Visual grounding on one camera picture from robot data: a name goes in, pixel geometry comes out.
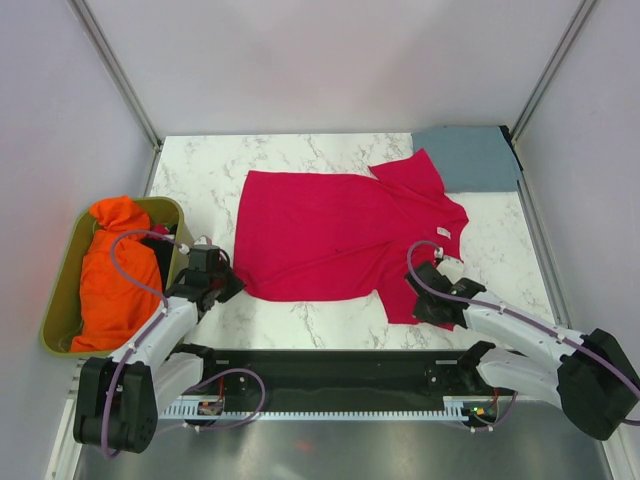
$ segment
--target white wall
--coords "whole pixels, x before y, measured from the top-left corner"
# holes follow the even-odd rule
[[[640,371],[638,19],[637,0],[600,2],[518,148],[574,326],[610,331]]]
[[[64,0],[0,13],[0,477],[43,478],[74,361],[38,329],[76,215],[141,194],[151,149]]]
[[[89,0],[163,135],[513,125],[579,0]]]

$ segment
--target marble table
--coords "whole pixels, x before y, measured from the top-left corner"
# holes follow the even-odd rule
[[[194,237],[209,235],[232,254],[249,170],[370,175],[367,166],[412,153],[409,134],[168,137],[150,194],[178,201]],[[465,276],[552,322],[517,193],[450,196],[470,219],[461,238]],[[486,337],[458,327],[389,325],[376,292],[342,302],[293,303],[242,292],[217,305],[187,340],[216,348],[467,349],[481,339]]]

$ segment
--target shirt tag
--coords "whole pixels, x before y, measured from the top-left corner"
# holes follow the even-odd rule
[[[447,237],[449,240],[451,240],[451,232],[446,228],[438,227],[436,231],[438,232],[438,235],[442,235],[443,237]]]

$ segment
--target orange cloth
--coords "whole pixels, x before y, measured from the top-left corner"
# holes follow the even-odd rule
[[[158,308],[160,299],[127,281],[113,266],[110,249],[116,237],[136,229],[148,230],[149,215],[129,197],[107,198],[89,213],[104,230],[97,230],[82,262],[80,302],[84,326],[71,343],[72,352],[115,350],[122,346]],[[125,237],[116,247],[119,265],[136,280],[162,291],[153,250],[142,245],[144,235]]]

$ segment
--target red shirt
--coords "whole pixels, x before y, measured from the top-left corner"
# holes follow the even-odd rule
[[[389,323],[418,323],[406,255],[431,240],[460,256],[464,208],[444,194],[424,150],[352,174],[251,171],[242,192],[234,270],[249,294],[271,301],[346,300],[374,289]],[[434,260],[422,247],[414,265]]]

